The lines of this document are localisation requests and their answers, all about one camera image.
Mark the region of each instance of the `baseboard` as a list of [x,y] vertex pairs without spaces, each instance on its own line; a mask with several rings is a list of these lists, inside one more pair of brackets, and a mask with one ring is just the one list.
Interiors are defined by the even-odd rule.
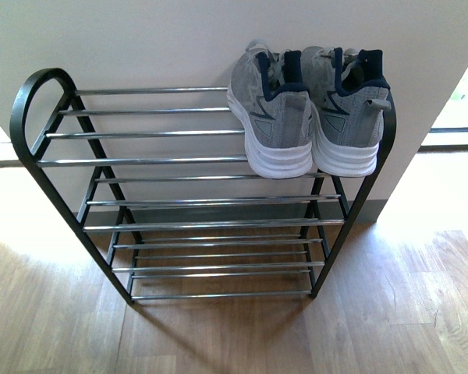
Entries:
[[[376,222],[383,210],[386,199],[368,200],[363,205],[359,213],[357,222]],[[201,222],[201,221],[237,221],[246,219],[266,220],[300,218],[305,214],[305,204],[299,206],[237,206],[237,207],[216,207],[216,208],[190,208],[190,209],[169,209],[137,210],[133,212],[136,222]],[[321,215],[324,219],[342,218],[340,206],[337,202],[319,203]],[[87,219],[88,225],[106,225],[115,222],[116,212],[90,212]]]

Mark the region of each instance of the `shoe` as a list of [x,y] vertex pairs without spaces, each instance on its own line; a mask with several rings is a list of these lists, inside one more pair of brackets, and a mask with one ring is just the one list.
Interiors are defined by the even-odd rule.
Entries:
[[318,112],[312,156],[322,171],[361,177],[376,168],[382,114],[391,108],[382,55],[321,47],[302,52],[303,82]]
[[245,130],[248,163],[265,178],[295,178],[312,168],[312,111],[300,51],[272,54],[253,41],[236,63],[227,90]]

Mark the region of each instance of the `wooden floor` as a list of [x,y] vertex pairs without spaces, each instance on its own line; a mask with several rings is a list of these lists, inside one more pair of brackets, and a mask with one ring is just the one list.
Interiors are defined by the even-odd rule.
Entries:
[[417,155],[314,301],[135,309],[28,174],[2,169],[0,373],[19,372],[468,373],[468,153]]

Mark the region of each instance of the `white shoe sole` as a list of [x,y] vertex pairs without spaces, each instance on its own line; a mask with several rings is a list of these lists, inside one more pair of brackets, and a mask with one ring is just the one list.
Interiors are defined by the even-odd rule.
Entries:
[[244,128],[244,149],[248,164],[255,173],[272,179],[296,178],[312,168],[312,143],[292,148],[269,148],[255,136],[246,109],[234,97],[231,85],[227,89],[227,102],[232,113]]
[[321,123],[316,128],[312,157],[319,169],[339,177],[363,177],[376,169],[378,144],[366,148],[338,146],[326,138]]

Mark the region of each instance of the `rack shelf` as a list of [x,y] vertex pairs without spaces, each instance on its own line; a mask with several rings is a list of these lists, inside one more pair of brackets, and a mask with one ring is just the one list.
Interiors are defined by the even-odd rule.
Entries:
[[[26,126],[28,111],[35,94],[51,80],[57,81],[63,94],[50,114],[47,123],[36,136],[32,146],[28,145]],[[247,173],[226,172],[223,174],[200,173],[198,175],[149,175],[122,174],[122,168],[135,170],[158,165],[202,165],[246,163],[246,155],[205,155],[172,157],[146,154],[145,157],[108,157],[103,147],[105,141],[118,139],[196,139],[204,137],[232,137],[244,134],[242,129],[178,129],[161,131],[150,127],[145,131],[96,131],[92,118],[104,120],[113,116],[191,115],[202,113],[228,113],[229,108],[165,108],[165,109],[86,109],[81,97],[108,97],[118,95],[169,95],[193,93],[224,94],[225,87],[187,87],[121,90],[78,90],[71,77],[61,69],[44,69],[34,73],[21,87],[12,109],[10,132],[12,144],[20,161],[34,177],[46,196],[52,201],[66,223],[73,230],[105,276],[116,290],[132,305],[135,301],[242,297],[263,295],[309,295],[315,298],[336,256],[346,240],[366,198],[383,167],[395,138],[396,117],[392,97],[392,110],[384,113],[385,127],[378,151],[376,170],[365,177],[359,192],[350,207],[341,179],[320,171],[308,173],[300,180],[312,178],[314,183],[308,194],[287,196],[200,196],[197,198],[155,197],[154,187],[163,183],[233,183],[248,182],[264,178]],[[75,118],[81,132],[60,132],[65,118]],[[59,142],[84,141],[90,146],[94,158],[51,158],[47,150],[55,149]],[[59,192],[55,178],[46,171],[70,168],[89,168],[91,177],[84,182],[87,191],[74,214]],[[321,194],[326,178],[330,178],[335,193]],[[280,181],[268,181],[277,186]],[[123,189],[128,185],[145,184],[148,195],[126,198]],[[100,188],[109,188],[114,199],[96,198]],[[339,204],[340,218],[324,218],[322,204]],[[243,217],[212,219],[203,210],[248,209],[254,206],[303,206],[300,217]],[[90,222],[94,208],[112,208],[116,217],[112,221]],[[195,210],[195,220],[188,220],[184,210]],[[176,212],[173,217],[182,219],[156,221],[160,212]],[[143,220],[141,212],[152,212],[153,220]],[[336,227],[338,234],[331,244],[325,228]],[[95,234],[107,234],[108,246],[99,249]],[[238,282],[249,278],[250,282]],[[200,281],[204,290],[192,287]]]

